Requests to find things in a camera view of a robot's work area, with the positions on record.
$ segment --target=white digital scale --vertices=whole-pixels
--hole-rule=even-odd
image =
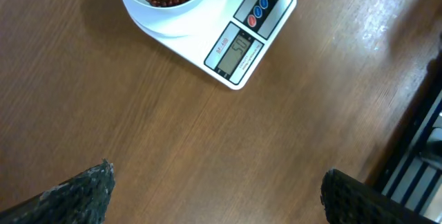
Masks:
[[[241,89],[296,7],[296,0],[201,0],[180,14],[123,0],[145,33],[231,89]]]

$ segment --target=wood grain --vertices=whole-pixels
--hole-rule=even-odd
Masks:
[[[436,57],[442,0],[298,0],[241,91],[138,30],[121,0],[0,0],[0,209],[108,158],[107,223],[324,223]]]

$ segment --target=brown tabletop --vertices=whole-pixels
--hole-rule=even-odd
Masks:
[[[436,57],[441,6],[298,0],[230,91],[121,0],[0,0],[0,209],[108,158],[107,223],[324,223],[324,173],[372,173]]]

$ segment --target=display panel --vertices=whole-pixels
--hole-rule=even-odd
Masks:
[[[251,45],[251,42],[245,39],[243,36],[238,35],[233,40],[232,45],[226,52],[226,55],[222,58],[218,64],[218,68],[223,70],[226,74],[231,75],[238,62],[242,59]]]

